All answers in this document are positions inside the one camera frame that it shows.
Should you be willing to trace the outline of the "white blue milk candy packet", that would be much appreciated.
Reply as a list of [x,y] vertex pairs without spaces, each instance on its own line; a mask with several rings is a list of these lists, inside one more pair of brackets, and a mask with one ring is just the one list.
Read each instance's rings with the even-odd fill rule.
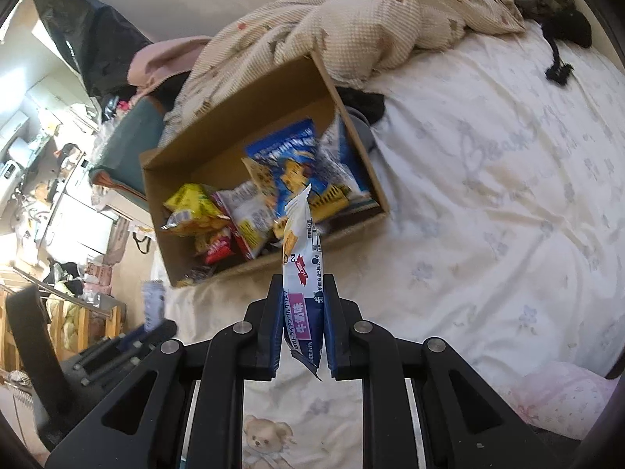
[[292,357],[317,375],[324,337],[323,256],[308,202],[310,193],[308,185],[286,206],[283,311]]

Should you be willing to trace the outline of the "dark chocolate bar wrapper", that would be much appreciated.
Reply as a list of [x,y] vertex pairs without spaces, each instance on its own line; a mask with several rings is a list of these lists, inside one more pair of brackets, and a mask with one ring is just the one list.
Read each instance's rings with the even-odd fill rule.
[[194,267],[180,278],[176,283],[178,288],[180,287],[189,287],[194,286],[196,284],[205,282],[207,279],[211,278],[215,272],[215,268],[211,266],[198,266]]

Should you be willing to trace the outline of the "red white snack bag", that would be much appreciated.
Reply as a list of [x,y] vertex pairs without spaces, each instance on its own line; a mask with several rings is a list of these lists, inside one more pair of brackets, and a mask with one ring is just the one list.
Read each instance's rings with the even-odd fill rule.
[[273,232],[273,212],[265,197],[251,181],[233,190],[212,194],[214,202],[230,217],[237,245],[246,260],[254,260],[269,242]]

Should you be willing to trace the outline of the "white blue snack bag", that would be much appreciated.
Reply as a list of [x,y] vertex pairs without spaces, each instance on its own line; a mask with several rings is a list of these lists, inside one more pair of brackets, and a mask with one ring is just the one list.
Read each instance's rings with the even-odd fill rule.
[[339,112],[319,138],[316,169],[319,179],[339,188],[351,206],[377,206]]

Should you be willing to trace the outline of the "yellow snack bag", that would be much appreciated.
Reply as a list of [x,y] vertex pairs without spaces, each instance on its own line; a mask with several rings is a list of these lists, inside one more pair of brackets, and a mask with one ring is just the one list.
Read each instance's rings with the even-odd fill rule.
[[212,190],[206,185],[185,183],[164,203],[170,212],[162,224],[164,232],[177,236],[197,236],[221,230],[230,224],[230,217],[216,206]]

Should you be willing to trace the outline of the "blue noodle snack bag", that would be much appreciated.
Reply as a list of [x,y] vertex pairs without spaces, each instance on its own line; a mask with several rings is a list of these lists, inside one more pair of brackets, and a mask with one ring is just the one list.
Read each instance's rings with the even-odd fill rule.
[[287,204],[305,188],[311,188],[307,199],[314,221],[329,218],[348,206],[339,188],[317,176],[317,148],[312,119],[292,123],[246,147],[247,157],[272,170],[278,188],[277,205],[272,209],[277,226],[286,219]]

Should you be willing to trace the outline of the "red white small packet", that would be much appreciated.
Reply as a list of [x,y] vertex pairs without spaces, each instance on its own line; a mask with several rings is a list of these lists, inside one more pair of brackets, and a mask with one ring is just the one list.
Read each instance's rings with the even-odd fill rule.
[[196,255],[201,258],[202,264],[212,266],[222,260],[234,257],[238,253],[232,229],[229,226],[197,235],[195,237]]

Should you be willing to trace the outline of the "orange snack packet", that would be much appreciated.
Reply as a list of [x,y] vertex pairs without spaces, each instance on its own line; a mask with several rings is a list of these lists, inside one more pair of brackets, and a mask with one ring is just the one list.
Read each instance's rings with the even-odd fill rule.
[[274,209],[278,200],[278,188],[271,168],[249,157],[242,158],[241,161],[246,166],[254,185],[263,195],[266,205]]

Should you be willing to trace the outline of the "wooden drying rack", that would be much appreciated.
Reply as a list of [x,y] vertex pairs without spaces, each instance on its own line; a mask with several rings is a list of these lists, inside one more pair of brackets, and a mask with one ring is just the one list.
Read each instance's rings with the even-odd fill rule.
[[[1,267],[1,369],[22,371],[22,363],[11,323],[6,312],[7,298],[28,286],[35,284],[35,278],[15,267]],[[46,331],[52,342],[58,361],[75,356],[80,351],[104,338],[116,337],[122,333],[126,317],[126,306],[109,295],[97,293],[93,303],[73,297],[59,286],[37,285],[38,292],[49,292],[43,305],[46,315]]]

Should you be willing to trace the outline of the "black sock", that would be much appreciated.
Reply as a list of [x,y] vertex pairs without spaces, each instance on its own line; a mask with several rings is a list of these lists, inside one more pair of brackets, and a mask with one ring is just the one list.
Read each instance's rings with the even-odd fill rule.
[[347,87],[337,87],[342,103],[361,113],[370,125],[377,123],[384,116],[384,96],[379,93],[369,93]]

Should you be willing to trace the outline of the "teal cushion chair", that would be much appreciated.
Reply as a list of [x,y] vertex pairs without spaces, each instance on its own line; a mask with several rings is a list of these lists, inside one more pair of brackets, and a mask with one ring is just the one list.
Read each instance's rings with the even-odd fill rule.
[[162,104],[153,97],[142,97],[134,104],[92,163],[90,184],[111,188],[132,202],[145,204],[140,156],[159,144],[164,113]]

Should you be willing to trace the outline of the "pink pillow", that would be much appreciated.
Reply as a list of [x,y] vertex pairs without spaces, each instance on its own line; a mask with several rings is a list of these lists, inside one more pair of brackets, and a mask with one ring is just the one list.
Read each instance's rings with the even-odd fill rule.
[[583,440],[618,382],[572,363],[551,362],[498,392],[530,426]]

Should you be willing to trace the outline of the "beige checkered quilt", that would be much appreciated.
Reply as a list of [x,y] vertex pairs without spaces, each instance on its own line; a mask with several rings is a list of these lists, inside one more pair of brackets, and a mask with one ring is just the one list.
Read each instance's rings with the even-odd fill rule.
[[280,64],[316,52],[333,82],[360,89],[415,49],[445,50],[466,30],[521,33],[514,0],[277,0],[239,18],[200,52],[165,115],[165,146],[218,103]]

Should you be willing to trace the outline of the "black plastic bag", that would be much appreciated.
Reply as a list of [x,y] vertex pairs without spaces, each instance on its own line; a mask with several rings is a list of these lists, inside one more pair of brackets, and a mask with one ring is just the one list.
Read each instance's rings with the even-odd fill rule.
[[89,97],[129,100],[127,74],[150,40],[114,7],[100,0],[34,0],[42,25],[62,59],[77,72]]

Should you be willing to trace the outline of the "camouflage dark garment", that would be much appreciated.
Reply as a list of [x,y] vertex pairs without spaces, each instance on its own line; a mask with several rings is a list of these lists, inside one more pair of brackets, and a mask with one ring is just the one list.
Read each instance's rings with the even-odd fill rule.
[[561,59],[558,43],[568,41],[584,49],[590,48],[590,22],[577,10],[574,0],[515,0],[515,4],[525,19],[540,24],[542,36],[552,50],[553,63],[546,69],[546,79],[561,87],[566,86],[573,67]]

